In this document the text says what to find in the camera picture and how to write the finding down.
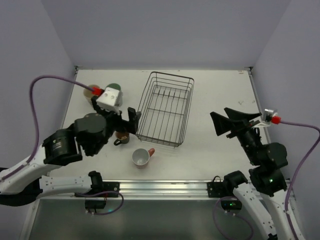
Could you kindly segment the black mug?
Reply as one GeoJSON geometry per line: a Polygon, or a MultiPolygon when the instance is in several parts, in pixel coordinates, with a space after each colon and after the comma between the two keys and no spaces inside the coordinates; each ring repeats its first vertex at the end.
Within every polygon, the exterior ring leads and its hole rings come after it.
{"type": "Polygon", "coordinates": [[[121,144],[127,144],[130,141],[130,133],[129,132],[115,132],[116,140],[114,141],[115,146],[119,146],[121,144]]]}

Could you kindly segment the pink mug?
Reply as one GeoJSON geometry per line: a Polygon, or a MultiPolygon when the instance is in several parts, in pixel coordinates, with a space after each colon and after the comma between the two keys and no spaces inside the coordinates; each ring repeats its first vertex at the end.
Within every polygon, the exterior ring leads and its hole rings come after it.
{"type": "Polygon", "coordinates": [[[136,149],[132,154],[132,162],[137,168],[143,169],[148,165],[149,160],[154,153],[154,148],[150,148],[149,150],[144,148],[136,149]]]}

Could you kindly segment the green plastic cup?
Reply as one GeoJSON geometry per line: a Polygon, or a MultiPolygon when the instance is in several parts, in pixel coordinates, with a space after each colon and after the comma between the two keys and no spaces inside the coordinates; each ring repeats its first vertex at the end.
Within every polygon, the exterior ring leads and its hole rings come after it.
{"type": "Polygon", "coordinates": [[[121,91],[121,86],[117,83],[110,83],[106,87],[121,91]]]}

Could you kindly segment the black wire dish rack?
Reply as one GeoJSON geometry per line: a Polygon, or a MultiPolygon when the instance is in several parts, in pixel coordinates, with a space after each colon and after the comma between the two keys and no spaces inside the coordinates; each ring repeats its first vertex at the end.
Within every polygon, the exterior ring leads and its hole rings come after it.
{"type": "Polygon", "coordinates": [[[140,141],[177,148],[185,140],[195,80],[153,71],[143,89],[136,133],[140,141]]]}

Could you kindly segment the cream floral mug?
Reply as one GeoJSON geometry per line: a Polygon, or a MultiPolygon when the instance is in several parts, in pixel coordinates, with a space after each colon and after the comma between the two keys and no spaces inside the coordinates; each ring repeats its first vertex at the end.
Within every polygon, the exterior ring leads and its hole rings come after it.
{"type": "MultiPolygon", "coordinates": [[[[100,86],[98,86],[98,85],[96,85],[96,84],[91,84],[91,85],[89,85],[89,87],[90,88],[100,88],[100,86]]],[[[91,106],[93,106],[93,104],[92,104],[92,101],[91,101],[91,98],[94,96],[94,94],[92,93],[92,91],[91,90],[88,90],[88,89],[84,89],[83,90],[83,96],[85,97],[85,99],[87,100],[87,102],[91,105],[91,106]]]]}

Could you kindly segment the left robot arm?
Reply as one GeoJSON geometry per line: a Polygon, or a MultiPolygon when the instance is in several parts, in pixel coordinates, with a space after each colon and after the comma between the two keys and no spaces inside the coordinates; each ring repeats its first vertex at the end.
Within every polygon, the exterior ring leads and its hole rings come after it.
{"type": "Polygon", "coordinates": [[[105,191],[102,176],[91,171],[83,176],[52,177],[49,172],[97,155],[115,132],[136,134],[141,113],[129,107],[128,120],[94,104],[94,113],[78,118],[68,128],[47,137],[37,151],[11,168],[0,170],[0,203],[19,207],[37,199],[64,193],[76,196],[105,191]]]}

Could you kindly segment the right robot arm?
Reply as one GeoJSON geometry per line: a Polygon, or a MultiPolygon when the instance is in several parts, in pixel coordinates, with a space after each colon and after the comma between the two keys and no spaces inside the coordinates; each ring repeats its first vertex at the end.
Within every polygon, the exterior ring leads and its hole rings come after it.
{"type": "Polygon", "coordinates": [[[290,195],[281,168],[288,165],[287,149],[278,142],[263,144],[259,128],[280,123],[275,110],[244,113],[224,108],[226,116],[210,113],[217,136],[237,138],[252,169],[249,178],[237,170],[220,181],[207,183],[210,198],[237,198],[255,221],[264,240],[303,240],[289,201],[290,195]]]}

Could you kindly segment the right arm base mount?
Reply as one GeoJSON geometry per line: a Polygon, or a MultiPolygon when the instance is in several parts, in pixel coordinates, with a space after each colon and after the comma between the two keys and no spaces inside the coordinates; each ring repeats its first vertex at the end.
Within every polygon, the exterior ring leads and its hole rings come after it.
{"type": "Polygon", "coordinates": [[[216,175],[213,180],[206,183],[209,198],[222,198],[228,195],[222,178],[216,175]]]}

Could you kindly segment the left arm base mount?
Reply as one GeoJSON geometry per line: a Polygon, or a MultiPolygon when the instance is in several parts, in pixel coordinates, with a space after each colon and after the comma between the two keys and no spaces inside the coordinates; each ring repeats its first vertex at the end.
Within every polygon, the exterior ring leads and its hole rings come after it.
{"type": "Polygon", "coordinates": [[[103,181],[102,188],[99,190],[100,192],[108,192],[104,193],[102,196],[104,198],[117,198],[118,192],[120,190],[120,182],[118,181],[103,181]]]}

